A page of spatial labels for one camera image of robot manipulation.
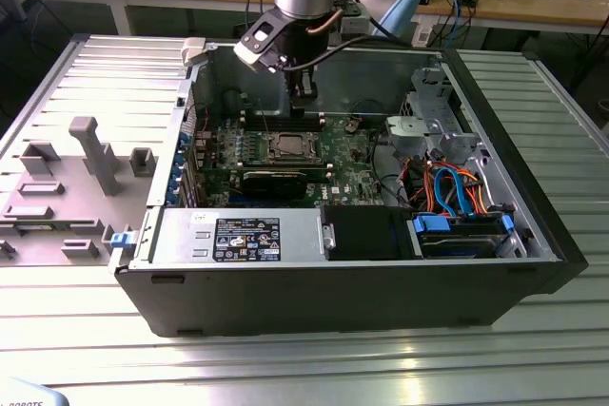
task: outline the blue cable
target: blue cable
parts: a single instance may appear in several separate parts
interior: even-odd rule
[[[448,42],[446,42],[446,48],[453,42],[455,38],[455,32],[457,31],[457,25],[459,23],[459,16],[461,16],[461,8],[459,7],[459,1],[453,0],[453,5],[455,6],[455,24],[453,24],[453,29],[450,32],[450,38],[448,38]]]
[[[457,217],[457,213],[455,212],[455,210],[444,202],[444,199],[442,198],[442,192],[440,190],[441,177],[446,172],[451,173],[453,175],[453,178],[455,179],[455,187],[457,188],[457,199],[459,200],[459,206],[461,207],[461,211],[465,214],[473,214],[474,211],[472,210],[472,206],[465,198],[465,190],[463,188],[463,181],[461,181],[461,176],[459,176],[459,173],[457,173],[457,171],[453,170],[452,168],[441,168],[436,173],[436,177],[434,178],[434,194],[436,195],[436,200],[442,208],[444,208],[450,213],[453,218]]]

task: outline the sticker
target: sticker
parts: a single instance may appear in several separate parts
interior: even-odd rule
[[[190,223],[191,224],[201,224],[201,223],[215,223],[216,219],[218,219],[218,213],[207,213],[203,211],[195,211],[190,215]]]
[[[280,261],[279,219],[218,219],[213,252],[215,261]]]

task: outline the slotted aluminum surface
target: slotted aluminum surface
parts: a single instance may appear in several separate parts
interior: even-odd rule
[[[537,82],[537,69],[519,60],[511,65],[526,75],[523,81]],[[503,70],[481,67],[497,81],[514,81]],[[498,114],[518,126],[573,128],[574,111],[556,104],[548,113]],[[544,183],[573,180],[574,188],[585,187],[594,181],[582,176],[585,167],[605,176],[598,147],[565,155],[529,142],[530,131],[518,135]],[[570,162],[581,155],[591,159]],[[0,269],[0,366],[56,386],[72,405],[606,405],[609,263],[602,225],[609,203],[573,194],[551,198],[592,264],[557,294],[525,300],[492,328],[157,338],[105,268],[6,268]]]
[[[94,116],[97,136],[117,156],[149,147],[156,156],[166,137],[180,83],[183,39],[93,35],[71,42],[18,119],[11,142],[3,139],[0,207],[25,168],[18,159],[29,142],[52,142],[60,156],[83,156],[68,133],[74,116]]]

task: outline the blue clip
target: blue clip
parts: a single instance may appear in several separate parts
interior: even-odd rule
[[[415,231],[421,232],[450,232],[450,224],[445,216],[417,216],[414,221]]]
[[[137,232],[117,232],[110,238],[112,249],[134,247],[137,244]]]
[[[507,214],[501,216],[501,221],[503,222],[505,230],[507,230],[509,233],[514,231],[514,221],[512,221],[512,218],[510,218]]]
[[[169,204],[176,204],[178,202],[178,197],[173,192],[168,192],[165,194],[165,200],[166,202],[169,202]]]
[[[171,178],[176,179],[176,178],[180,178],[181,176],[182,176],[182,170],[178,166],[174,165],[171,168]]]
[[[185,145],[189,145],[190,140],[191,140],[190,135],[188,135],[187,133],[184,133],[184,132],[180,132],[180,135],[178,136],[178,145],[179,145],[178,147],[184,147]]]

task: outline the motherboard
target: motherboard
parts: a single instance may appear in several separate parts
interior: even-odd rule
[[[318,207],[383,204],[370,164],[378,125],[349,115],[282,124],[226,119],[196,140],[202,205]]]

